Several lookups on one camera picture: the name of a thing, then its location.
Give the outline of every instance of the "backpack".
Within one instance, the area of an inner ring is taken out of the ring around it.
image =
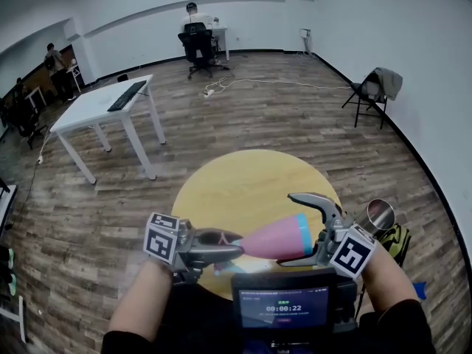
[[[55,61],[55,59],[52,55],[51,56],[46,56],[44,58],[44,66],[46,67],[46,69],[48,69],[48,70],[53,69],[55,64],[56,64],[56,61]]]

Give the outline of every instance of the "black chair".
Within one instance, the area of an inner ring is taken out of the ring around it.
[[[377,98],[377,100],[373,100],[372,98],[370,98],[369,95],[365,94],[365,92],[364,92],[364,89],[365,89],[365,86],[367,86],[367,83],[378,84],[380,90],[383,91],[383,87],[381,85],[381,82],[380,82],[377,74],[374,73],[374,71],[372,71],[367,75],[367,77],[364,79],[364,81],[362,83],[360,83],[360,84],[359,83],[351,83],[351,87],[354,89],[354,93],[351,95],[351,97],[349,97],[347,99],[347,101],[343,104],[342,108],[344,108],[346,106],[346,104],[348,104],[348,103],[354,103],[354,102],[351,102],[351,99],[357,94],[358,95],[358,102],[355,103],[357,105],[357,113],[355,115],[354,127],[357,127],[357,121],[358,121],[358,118],[359,118],[360,115],[367,115],[367,116],[371,116],[371,117],[381,118],[381,129],[382,129],[382,127],[384,126],[384,117],[385,117],[386,103],[387,103],[388,98],[386,97],[386,95],[384,93],[381,93],[380,96]],[[383,104],[383,112],[381,112],[380,115],[360,113],[359,112],[359,109],[360,109],[361,105],[369,106],[366,109],[366,111],[368,111],[371,107],[375,107],[376,103]]]
[[[187,24],[184,30],[183,33],[178,35],[178,39],[180,39],[185,47],[187,60],[193,63],[193,66],[189,68],[190,73],[187,76],[189,80],[192,79],[194,73],[202,69],[207,71],[210,77],[213,77],[211,68],[229,70],[228,67],[212,63],[215,59],[215,53],[212,48],[212,30],[208,30],[205,24],[201,22]],[[197,58],[197,50],[200,50],[201,58]]]
[[[29,148],[32,150],[32,141],[35,137],[41,136],[41,130],[47,126],[39,126],[39,113],[33,109],[29,101],[13,103],[9,109],[5,107],[4,102],[0,105],[0,117],[2,121],[6,121],[18,129],[20,135],[28,138]]]

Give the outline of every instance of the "white desk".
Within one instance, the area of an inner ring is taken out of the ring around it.
[[[46,106],[46,101],[44,100],[43,94],[41,93],[41,88],[37,86],[36,88],[32,90],[30,94],[26,96],[26,98],[29,99],[29,101],[31,102],[32,108],[34,108],[35,110],[37,110],[37,108],[36,108],[35,102],[32,100],[32,97],[36,92],[39,92],[39,95],[41,96],[41,99],[43,100],[43,104],[44,106]]]
[[[76,128],[93,126],[95,132],[97,133],[98,139],[102,143],[105,150],[109,152],[111,147],[105,137],[105,134],[100,128],[100,123],[114,120],[121,121],[125,127],[126,134],[128,135],[128,138],[130,139],[130,142],[133,145],[133,148],[146,171],[147,177],[149,177],[151,180],[156,179],[156,171],[150,164],[148,156],[146,155],[146,152],[139,141],[138,134],[136,133],[136,130],[134,129],[133,123],[131,121],[131,107],[141,96],[141,94],[136,94],[122,110],[107,111],[111,104],[113,104],[117,98],[121,96],[130,86],[132,86],[134,83],[137,83],[138,81],[145,80],[146,84],[140,89],[139,92],[143,93],[144,91],[144,93],[149,95],[147,101],[150,117],[153,120],[154,129],[156,130],[159,142],[161,144],[165,144],[164,131],[162,130],[159,116],[157,114],[156,107],[154,106],[153,96],[149,88],[149,82],[152,78],[153,75],[149,74],[148,76],[123,81],[122,83],[105,86],[103,88],[90,91],[89,93],[82,94],[69,106],[64,114],[52,126],[51,132],[58,134],[59,140],[62,141],[62,144],[69,152],[69,155],[74,159],[75,164],[77,164],[80,170],[82,170],[83,174],[91,184],[94,184],[97,180],[95,177],[93,177],[90,170],[83,163],[78,153],[75,152],[75,149],[67,140],[66,133]]]
[[[79,83],[77,82],[77,76],[80,74],[80,70],[78,69],[78,64],[75,64],[74,66],[70,67],[67,70],[67,73],[72,72],[72,76],[74,77],[75,85],[77,86],[77,89],[79,90],[80,93],[80,88],[79,88]]]
[[[228,30],[227,27],[221,27],[220,25],[215,25],[213,24],[213,36],[223,36],[223,43],[224,43],[224,49],[226,51],[226,60],[229,61],[229,49],[228,45],[226,44],[226,31]]]

